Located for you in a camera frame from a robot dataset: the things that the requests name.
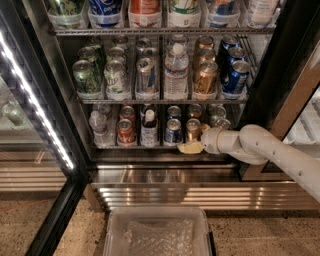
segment bottle cap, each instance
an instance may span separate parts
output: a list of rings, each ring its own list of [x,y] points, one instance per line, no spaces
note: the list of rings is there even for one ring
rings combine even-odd
[[[183,47],[182,44],[174,44],[173,48],[172,48],[172,51],[176,55],[181,55],[183,53],[183,51],[184,51],[184,47]]]
[[[153,120],[154,120],[154,111],[149,109],[146,112],[146,121],[150,122],[150,121],[153,121]]]

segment gold can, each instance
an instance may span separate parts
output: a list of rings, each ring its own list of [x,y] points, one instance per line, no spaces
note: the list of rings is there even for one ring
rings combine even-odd
[[[210,94],[214,92],[217,70],[217,63],[213,61],[202,62],[196,71],[194,92],[200,94]]]

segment water bottle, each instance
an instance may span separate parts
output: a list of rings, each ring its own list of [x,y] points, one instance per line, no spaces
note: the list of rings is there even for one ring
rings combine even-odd
[[[108,141],[107,117],[97,110],[91,112],[89,124],[93,130],[94,142],[97,146],[106,145]]]
[[[189,56],[182,44],[176,43],[165,58],[165,99],[182,100],[188,97]]]

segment led light strip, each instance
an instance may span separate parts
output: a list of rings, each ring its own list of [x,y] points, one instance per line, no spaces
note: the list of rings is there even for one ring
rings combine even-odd
[[[34,105],[34,109],[36,111],[36,114],[40,117],[40,119],[42,121],[42,125],[47,129],[49,137],[52,139],[54,145],[57,147],[57,150],[58,150],[59,154],[61,155],[62,159],[65,161],[67,168],[73,169],[74,164],[72,163],[69,155],[67,154],[65,148],[63,147],[61,141],[59,140],[59,138],[58,138],[56,132],[54,131],[51,123],[49,122],[45,112],[41,108],[41,105],[39,104],[39,101],[35,97],[31,86],[29,85],[29,83],[25,79],[22,70],[18,66],[11,50],[7,46],[1,31],[0,31],[0,45],[2,46],[1,54],[4,57],[6,57],[9,64],[11,64],[11,67],[13,68],[12,72],[16,76],[19,77],[19,79],[21,81],[21,84],[20,84],[21,88],[27,93],[29,102],[32,105]]]

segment clear plastic container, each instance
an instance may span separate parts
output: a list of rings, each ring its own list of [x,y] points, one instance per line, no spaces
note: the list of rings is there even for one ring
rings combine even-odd
[[[49,9],[48,17],[55,29],[87,28],[89,25],[88,9],[89,1],[85,1],[80,14],[57,16]]]
[[[198,207],[115,208],[103,255],[210,256],[206,214]]]

